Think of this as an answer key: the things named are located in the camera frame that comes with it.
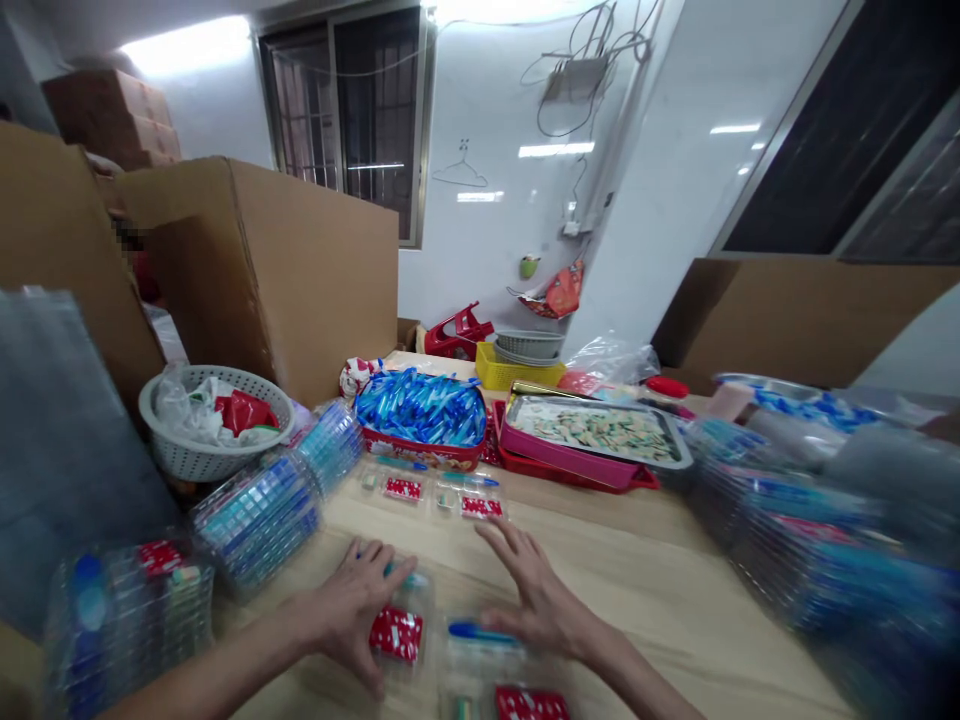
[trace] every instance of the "red label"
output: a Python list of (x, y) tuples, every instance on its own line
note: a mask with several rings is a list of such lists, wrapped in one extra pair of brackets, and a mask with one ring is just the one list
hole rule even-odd
[(800, 518), (787, 517), (786, 515), (773, 515), (772, 517), (778, 523), (786, 525), (787, 530), (815, 540), (824, 540), (841, 545), (859, 545), (846, 531), (841, 530), (836, 525), (828, 525), (811, 520), (801, 520)]
[(183, 557), (167, 540), (141, 545), (138, 554), (140, 564), (147, 571), (147, 577), (167, 575), (183, 565)]
[(389, 478), (383, 494), (395, 497), (398, 500), (419, 502), (420, 496), (423, 494), (423, 483), (418, 483), (416, 480)]
[(461, 512), (464, 517), (487, 517), (497, 515), (503, 517), (503, 508), (497, 500), (483, 500), (481, 498), (463, 498)]
[(496, 696), (500, 720), (570, 720), (560, 693), (498, 685)]
[(370, 647), (413, 665), (420, 656), (423, 618), (387, 605), (370, 628)]

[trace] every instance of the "yellow plastic basket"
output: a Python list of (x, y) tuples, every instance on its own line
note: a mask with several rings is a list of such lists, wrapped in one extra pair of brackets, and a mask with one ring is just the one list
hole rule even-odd
[(557, 363), (548, 368), (497, 362), (493, 343), (477, 343), (477, 377), (487, 390), (509, 390), (514, 380), (529, 380), (556, 387), (567, 366)]

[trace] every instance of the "window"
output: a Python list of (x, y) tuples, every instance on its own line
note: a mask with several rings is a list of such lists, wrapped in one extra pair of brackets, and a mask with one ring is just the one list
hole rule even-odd
[(856, 12), (781, 125), (715, 250), (960, 262), (960, 15), (938, 0)]
[(401, 247), (420, 245), (431, 32), (396, 0), (260, 38), (280, 169), (396, 210)]

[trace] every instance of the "hand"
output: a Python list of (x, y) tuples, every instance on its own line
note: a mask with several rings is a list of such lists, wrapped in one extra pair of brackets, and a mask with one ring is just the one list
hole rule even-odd
[(323, 585), (290, 601), (290, 614), (306, 653), (322, 653), (339, 663), (382, 700), (383, 672), (370, 651), (370, 628), (416, 568), (417, 558), (407, 558), (384, 577), (393, 560), (393, 546), (374, 540), (358, 557), (359, 550), (357, 538)]
[(530, 533), (491, 516), (476, 526), (517, 583), (521, 607), (487, 610), (480, 621), (544, 650), (585, 661), (607, 626), (557, 577), (543, 548)]

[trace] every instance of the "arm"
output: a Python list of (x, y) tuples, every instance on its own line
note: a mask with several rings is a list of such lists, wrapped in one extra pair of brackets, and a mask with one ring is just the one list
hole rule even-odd
[(368, 644), (374, 618), (416, 567), (409, 558), (384, 577), (394, 550), (354, 540), (339, 569), (319, 588), (298, 593), (209, 652), (170, 671), (100, 720), (225, 720), (305, 655), (337, 661), (378, 699), (383, 674)]
[(641, 720), (703, 720), (623, 633), (570, 592), (532, 535), (495, 517), (477, 525), (477, 532), (506, 566), (521, 598), (516, 610), (485, 612), (485, 625), (582, 662)]

